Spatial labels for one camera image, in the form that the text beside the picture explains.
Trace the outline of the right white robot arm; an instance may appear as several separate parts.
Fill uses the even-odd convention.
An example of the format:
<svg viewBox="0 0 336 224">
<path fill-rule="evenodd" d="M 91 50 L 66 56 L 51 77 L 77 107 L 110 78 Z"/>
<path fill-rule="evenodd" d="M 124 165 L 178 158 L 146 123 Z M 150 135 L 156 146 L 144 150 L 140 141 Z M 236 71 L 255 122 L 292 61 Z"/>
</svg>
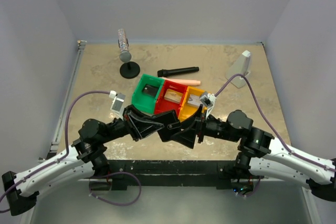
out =
<svg viewBox="0 0 336 224">
<path fill-rule="evenodd" d="M 308 154 L 287 145 L 279 137 L 253 126 L 241 110 L 231 112 L 226 121 L 195 112 L 183 121 L 170 139 L 193 148 L 195 141 L 210 136 L 237 142 L 239 153 L 234 172 L 240 178 L 249 174 L 298 183 L 326 201 L 335 201 L 335 160 Z"/>
</svg>

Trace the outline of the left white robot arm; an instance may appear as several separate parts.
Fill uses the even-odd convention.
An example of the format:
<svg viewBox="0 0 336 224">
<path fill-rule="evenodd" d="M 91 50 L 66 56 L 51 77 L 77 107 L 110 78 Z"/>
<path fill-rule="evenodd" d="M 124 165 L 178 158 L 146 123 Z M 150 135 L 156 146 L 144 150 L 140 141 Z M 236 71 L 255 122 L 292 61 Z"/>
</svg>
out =
<svg viewBox="0 0 336 224">
<path fill-rule="evenodd" d="M 120 119 L 103 123 L 96 119 L 86 120 L 79 130 L 79 138 L 67 146 L 63 153 L 23 173 L 6 172 L 2 175 L 6 198 L 12 216 L 18 216 L 33 208 L 41 188 L 53 179 L 77 168 L 89 165 L 88 176 L 103 178 L 108 174 L 109 164 L 104 152 L 105 143 L 131 135 L 138 141 L 168 129 L 176 121 L 174 112 L 163 112 L 148 116 L 134 106 L 127 106 Z"/>
</svg>

